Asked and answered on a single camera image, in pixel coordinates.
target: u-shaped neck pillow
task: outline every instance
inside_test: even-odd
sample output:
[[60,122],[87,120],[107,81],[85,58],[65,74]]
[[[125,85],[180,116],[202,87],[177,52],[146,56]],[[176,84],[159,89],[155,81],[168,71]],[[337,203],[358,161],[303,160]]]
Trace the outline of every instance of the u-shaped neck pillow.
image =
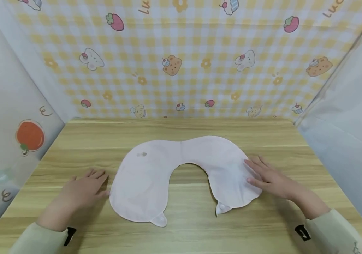
[[114,178],[110,204],[121,217],[133,222],[167,225],[164,210],[172,172],[182,164],[200,166],[208,174],[218,201],[216,214],[243,207],[261,194],[248,177],[261,180],[244,160],[246,155],[231,141],[204,136],[181,142],[153,140],[133,148]]

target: sleeve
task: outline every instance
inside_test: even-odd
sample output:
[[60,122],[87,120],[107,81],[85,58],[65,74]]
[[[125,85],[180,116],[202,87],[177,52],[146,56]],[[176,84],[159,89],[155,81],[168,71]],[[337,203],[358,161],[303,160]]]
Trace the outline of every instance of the sleeve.
[[334,209],[316,219],[307,219],[305,227],[321,253],[362,254],[362,238]]
[[64,245],[67,237],[67,229],[63,232],[56,232],[33,223],[14,243],[9,254],[56,254]]

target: yellow gingham backdrop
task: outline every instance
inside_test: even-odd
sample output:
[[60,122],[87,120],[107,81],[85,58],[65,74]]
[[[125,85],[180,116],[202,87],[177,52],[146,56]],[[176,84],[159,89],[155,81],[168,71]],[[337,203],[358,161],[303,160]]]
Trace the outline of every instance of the yellow gingham backdrop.
[[7,5],[79,117],[295,121],[362,32],[362,0]]

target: wooden table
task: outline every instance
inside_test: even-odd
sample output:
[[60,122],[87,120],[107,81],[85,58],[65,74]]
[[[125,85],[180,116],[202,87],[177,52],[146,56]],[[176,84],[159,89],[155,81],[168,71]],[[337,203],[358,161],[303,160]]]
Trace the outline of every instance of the wooden table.
[[[248,155],[261,154],[282,172],[314,190],[336,208],[362,236],[362,219],[308,147],[285,120],[141,119],[72,120],[0,219],[0,253],[7,253],[23,230],[72,175],[104,168],[114,175],[136,145],[154,140],[187,140],[215,135],[231,140]],[[294,228],[303,224],[299,209],[263,194],[248,206],[215,217],[205,172],[182,165],[170,179],[168,225],[135,223],[119,217],[108,201],[77,215],[78,231],[64,253],[317,253],[312,240],[302,241]]]

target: flower print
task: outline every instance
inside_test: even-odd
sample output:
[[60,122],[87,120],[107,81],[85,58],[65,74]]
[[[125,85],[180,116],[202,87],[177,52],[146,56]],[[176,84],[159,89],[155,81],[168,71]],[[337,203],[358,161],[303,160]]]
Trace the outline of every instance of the flower print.
[[103,99],[106,99],[108,101],[110,101],[112,99],[112,97],[113,97],[111,91],[106,91],[104,94],[102,94],[102,96],[103,96]]
[[232,93],[231,94],[231,99],[234,101],[237,101],[237,99],[240,98],[240,92],[236,92],[236,93]]
[[204,69],[208,69],[212,66],[212,63],[210,62],[209,58],[204,58],[201,63],[201,67]]
[[279,85],[279,84],[282,83],[282,81],[283,81],[283,77],[276,77],[273,84],[274,85]]
[[51,67],[52,69],[57,69],[58,64],[52,58],[45,58],[45,65]]
[[138,83],[139,83],[140,85],[146,85],[146,84],[147,84],[147,80],[146,80],[146,78],[144,78],[144,77],[138,77]]
[[278,72],[277,72],[277,74],[273,74],[272,76],[275,77],[275,79],[274,79],[274,81],[273,81],[273,84],[274,84],[274,85],[279,85],[279,84],[282,83],[283,77],[279,77],[279,76],[278,76]]
[[172,0],[172,5],[177,9],[179,13],[185,11],[188,8],[187,0]]

